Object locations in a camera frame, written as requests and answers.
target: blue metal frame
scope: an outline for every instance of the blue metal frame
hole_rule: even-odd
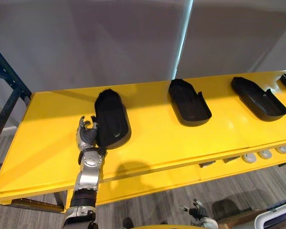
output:
[[[0,53],[0,78],[13,89],[6,104],[0,112],[0,134],[20,97],[26,104],[31,99],[32,92],[27,88],[9,63]]]

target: floor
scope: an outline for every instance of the floor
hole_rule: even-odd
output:
[[[11,140],[12,136],[0,137],[0,162]],[[250,209],[265,209],[286,199],[286,165],[98,206],[96,222],[101,229],[118,229],[125,217],[131,217],[135,226],[163,221],[189,224],[190,216],[178,206],[190,207],[193,198],[199,199],[216,220]],[[33,199],[55,203],[51,194]],[[59,229],[62,220],[63,214],[0,206],[0,229]]]

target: yellow shelf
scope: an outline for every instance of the yellow shelf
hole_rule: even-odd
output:
[[[183,174],[185,167],[200,162],[286,145],[286,115],[273,122],[259,120],[230,85],[234,76],[245,77],[263,89],[271,88],[286,106],[286,87],[278,80],[282,73],[187,79],[203,92],[213,115],[197,127],[178,122],[167,94],[170,81],[36,93],[0,170],[0,201],[73,187],[79,171],[75,143],[79,118],[94,114],[94,102],[107,88],[120,94],[132,129],[131,139],[108,150],[105,158],[102,178],[112,185],[155,173],[165,182],[174,172]]]
[[[274,149],[270,151],[272,152],[270,159],[262,159],[257,153],[254,153],[257,160],[252,164],[245,162],[242,158],[228,163],[217,160],[214,164],[204,168],[200,168],[196,164],[101,183],[97,195],[97,205],[206,182],[286,162],[286,154],[280,154]],[[70,205],[72,192],[72,189],[68,190],[67,208]]]

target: gray wall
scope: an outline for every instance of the gray wall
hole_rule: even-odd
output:
[[[190,2],[0,0],[0,51],[33,92],[169,80]],[[177,77],[284,69],[284,34],[286,0],[196,0]]]
[[[286,0],[196,0],[177,77],[256,71],[285,30]]]
[[[0,0],[0,51],[33,92],[168,80],[189,2]]]

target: robotic arm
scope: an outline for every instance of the robotic arm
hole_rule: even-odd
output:
[[[80,150],[78,163],[81,166],[76,178],[70,208],[67,209],[62,229],[97,229],[95,202],[99,185],[99,173],[105,151],[95,147],[96,122],[87,128],[89,121],[80,118],[76,142]]]

